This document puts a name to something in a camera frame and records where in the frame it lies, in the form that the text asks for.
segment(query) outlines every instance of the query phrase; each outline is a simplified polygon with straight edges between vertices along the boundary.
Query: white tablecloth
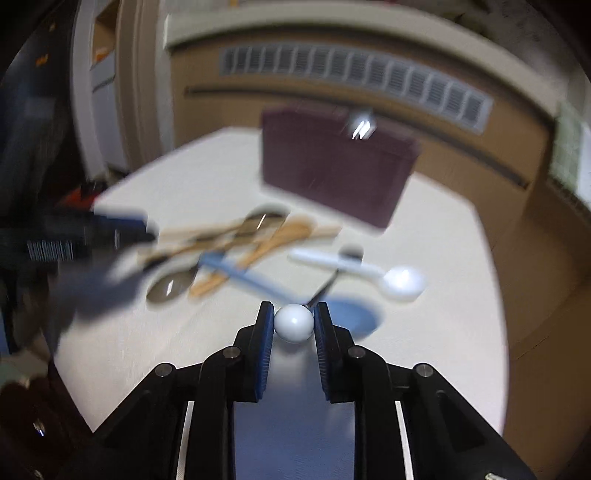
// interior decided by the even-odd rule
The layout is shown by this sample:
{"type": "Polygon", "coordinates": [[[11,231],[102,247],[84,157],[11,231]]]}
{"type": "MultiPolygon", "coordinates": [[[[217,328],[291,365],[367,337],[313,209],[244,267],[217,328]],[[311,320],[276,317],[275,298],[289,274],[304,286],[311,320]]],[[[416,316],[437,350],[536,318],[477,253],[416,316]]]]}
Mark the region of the white tablecloth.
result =
{"type": "MultiPolygon", "coordinates": [[[[139,209],[165,229],[225,223],[275,203],[310,215],[319,225],[343,225],[334,242],[317,247],[336,252],[344,244],[359,244],[364,261],[384,268],[412,265],[428,279],[424,294],[411,304],[387,300],[362,280],[338,282],[333,296],[371,304],[381,319],[372,333],[358,333],[356,342],[391,364],[431,363],[501,432],[508,380],[505,322],[474,207],[415,173],[390,226],[381,232],[262,184],[259,142],[259,131],[252,129],[209,135],[109,189],[95,211],[139,209]]],[[[182,297],[159,308],[146,305],[146,291],[156,278],[195,260],[189,255],[142,275],[137,253],[129,251],[113,262],[98,260],[92,268],[77,265],[61,272],[46,337],[91,429],[158,363],[201,362],[231,345],[240,327],[253,324],[266,299],[236,283],[202,300],[182,297]]],[[[253,270],[301,297],[311,296],[330,275],[288,260],[287,250],[253,270]]],[[[275,338],[264,398],[236,406],[239,479],[352,478],[352,406],[324,400],[314,351],[313,339],[295,348],[275,338]]]]}

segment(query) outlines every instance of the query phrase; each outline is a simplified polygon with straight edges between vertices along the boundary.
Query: dark red box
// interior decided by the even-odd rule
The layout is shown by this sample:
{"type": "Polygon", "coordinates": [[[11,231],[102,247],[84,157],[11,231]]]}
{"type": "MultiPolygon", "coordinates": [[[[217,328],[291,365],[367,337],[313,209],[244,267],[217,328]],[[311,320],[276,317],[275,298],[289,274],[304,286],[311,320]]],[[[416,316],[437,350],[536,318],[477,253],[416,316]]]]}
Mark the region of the dark red box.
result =
{"type": "Polygon", "coordinates": [[[419,155],[418,142],[385,121],[367,140],[353,140],[348,124],[343,109],[263,112],[263,179],[386,228],[419,155]]]}

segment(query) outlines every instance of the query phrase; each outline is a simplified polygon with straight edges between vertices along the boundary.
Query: black object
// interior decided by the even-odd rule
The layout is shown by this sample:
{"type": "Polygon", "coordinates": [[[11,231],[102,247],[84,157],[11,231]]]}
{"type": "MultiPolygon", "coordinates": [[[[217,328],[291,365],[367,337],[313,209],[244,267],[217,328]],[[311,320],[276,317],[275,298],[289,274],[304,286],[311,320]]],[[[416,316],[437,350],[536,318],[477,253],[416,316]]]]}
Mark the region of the black object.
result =
{"type": "Polygon", "coordinates": [[[18,350],[11,319],[19,290],[47,282],[47,274],[56,272],[61,262],[89,258],[93,250],[118,251],[155,239],[142,219],[76,209],[52,209],[21,221],[0,218],[0,308],[9,351],[18,350]]]}
{"type": "MultiPolygon", "coordinates": [[[[187,402],[194,400],[187,480],[232,480],[233,403],[262,396],[271,354],[273,307],[233,346],[202,364],[158,365],[95,432],[58,480],[174,480],[187,402]]],[[[404,412],[417,480],[535,480],[533,473],[431,366],[388,365],[315,310],[322,387],[332,403],[355,402],[355,480],[405,479],[395,402],[404,412]]]]}

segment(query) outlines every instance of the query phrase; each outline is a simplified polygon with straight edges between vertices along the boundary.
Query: white ball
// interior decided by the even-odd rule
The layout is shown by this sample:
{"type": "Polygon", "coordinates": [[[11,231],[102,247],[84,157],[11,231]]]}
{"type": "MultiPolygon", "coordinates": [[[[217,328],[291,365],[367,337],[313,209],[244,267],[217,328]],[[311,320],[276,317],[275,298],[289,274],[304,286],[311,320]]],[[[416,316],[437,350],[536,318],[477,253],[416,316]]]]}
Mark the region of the white ball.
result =
{"type": "Polygon", "coordinates": [[[273,327],[286,342],[301,343],[314,332],[314,317],[303,305],[291,303],[277,310],[273,327]]]}

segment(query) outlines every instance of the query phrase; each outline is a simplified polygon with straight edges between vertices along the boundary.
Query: utensil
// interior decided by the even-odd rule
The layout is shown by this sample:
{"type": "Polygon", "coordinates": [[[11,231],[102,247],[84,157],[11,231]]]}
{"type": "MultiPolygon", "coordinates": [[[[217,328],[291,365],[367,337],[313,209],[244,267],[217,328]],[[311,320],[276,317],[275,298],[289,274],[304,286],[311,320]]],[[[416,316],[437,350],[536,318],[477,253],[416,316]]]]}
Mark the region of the utensil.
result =
{"type": "MultiPolygon", "coordinates": [[[[344,247],[339,255],[361,262],[363,250],[357,247],[344,247]]],[[[305,305],[293,302],[280,308],[273,319],[275,333],[288,343],[302,343],[310,338],[314,331],[313,309],[332,288],[342,272],[342,270],[336,270],[305,305]]]]}
{"type": "MultiPolygon", "coordinates": [[[[334,237],[336,237],[336,235],[339,234],[339,232],[340,232],[340,228],[338,228],[338,227],[319,228],[319,229],[316,229],[314,232],[312,232],[312,234],[308,238],[309,239],[312,239],[312,238],[334,238],[334,237]]],[[[267,241],[267,239],[257,240],[257,241],[252,242],[252,244],[260,245],[261,243],[266,242],[266,241],[267,241]]],[[[228,250],[230,250],[231,248],[233,248],[236,245],[243,245],[243,244],[241,243],[240,240],[236,244],[233,241],[230,241],[226,245],[222,245],[216,251],[208,252],[207,254],[208,255],[215,254],[215,258],[217,258],[217,260],[219,260],[221,252],[227,252],[228,250]]],[[[194,266],[187,268],[185,270],[178,270],[178,271],[175,271],[175,272],[172,272],[172,273],[169,273],[169,274],[163,276],[154,285],[152,285],[150,287],[150,289],[148,290],[148,293],[146,295],[146,300],[150,303],[160,304],[160,303],[165,303],[165,302],[174,300],[178,296],[182,295],[193,284],[193,281],[195,280],[195,276],[197,275],[197,272],[200,268],[203,258],[204,257],[202,254],[202,256],[200,257],[200,261],[198,263],[196,263],[194,266]]],[[[220,265],[219,267],[216,267],[214,264],[210,264],[208,266],[210,266],[216,270],[222,270],[222,271],[224,271],[223,267],[225,266],[226,267],[225,273],[227,273],[227,274],[230,274],[229,269],[233,268],[234,274],[232,274],[230,276],[238,278],[238,280],[241,279],[240,276],[241,275],[243,276],[243,272],[244,272],[244,270],[236,269],[235,267],[228,264],[227,262],[225,262],[223,265],[220,265]]],[[[251,277],[251,274],[247,275],[246,281],[250,282],[251,286],[253,286],[256,283],[256,280],[254,280],[251,277]]],[[[261,285],[258,286],[258,289],[262,290],[262,291],[264,291],[265,288],[267,289],[266,293],[269,294],[271,297],[276,298],[277,300],[285,301],[285,299],[287,298],[286,294],[281,294],[281,293],[278,294],[277,289],[275,289],[273,292],[272,288],[269,288],[269,285],[267,285],[266,287],[261,287],[261,285]]]]}
{"type": "Polygon", "coordinates": [[[146,301],[161,304],[174,300],[189,289],[198,270],[199,263],[196,263],[186,270],[178,270],[163,276],[150,287],[146,294],[146,301]]]}
{"type": "MultiPolygon", "coordinates": [[[[343,247],[339,251],[339,256],[361,263],[363,260],[363,249],[361,247],[343,247]]],[[[316,304],[325,297],[326,293],[332,288],[341,273],[343,273],[343,270],[337,269],[326,283],[318,289],[310,301],[306,303],[305,307],[309,310],[316,307],[316,304]]]]}
{"type": "Polygon", "coordinates": [[[377,265],[356,262],[307,248],[294,248],[288,256],[303,263],[338,268],[368,278],[377,283],[384,295],[399,301],[415,300],[427,286],[423,273],[414,267],[398,266],[385,271],[377,265]]]}
{"type": "Polygon", "coordinates": [[[232,263],[224,261],[217,252],[205,252],[199,258],[199,267],[209,267],[213,270],[224,272],[229,278],[238,280],[248,287],[282,303],[297,303],[295,296],[282,291],[261,275],[256,275],[248,270],[236,268],[232,263]]]}
{"type": "Polygon", "coordinates": [[[193,242],[211,241],[233,231],[256,232],[259,228],[270,226],[275,221],[283,223],[288,211],[280,206],[261,206],[249,213],[243,220],[231,222],[228,225],[210,229],[169,229],[158,236],[159,240],[188,240],[193,242]]]}
{"type": "Polygon", "coordinates": [[[231,240],[232,246],[247,245],[252,242],[253,237],[260,231],[272,226],[281,225],[285,222],[287,212],[279,208],[271,209],[259,208],[251,212],[240,224],[232,225],[230,228],[218,230],[217,232],[206,232],[193,238],[191,245],[177,248],[168,253],[160,253],[149,256],[145,259],[144,269],[149,270],[165,261],[170,260],[176,255],[180,255],[195,250],[206,250],[213,248],[219,238],[229,232],[235,231],[231,240]]]}
{"type": "MultiPolygon", "coordinates": [[[[238,261],[236,267],[246,269],[273,250],[310,237],[313,228],[312,221],[307,217],[287,220],[267,241],[261,243],[252,253],[238,261]]],[[[205,295],[223,285],[227,279],[227,276],[223,274],[214,273],[207,280],[193,285],[189,290],[189,296],[199,297],[205,295]]]]}

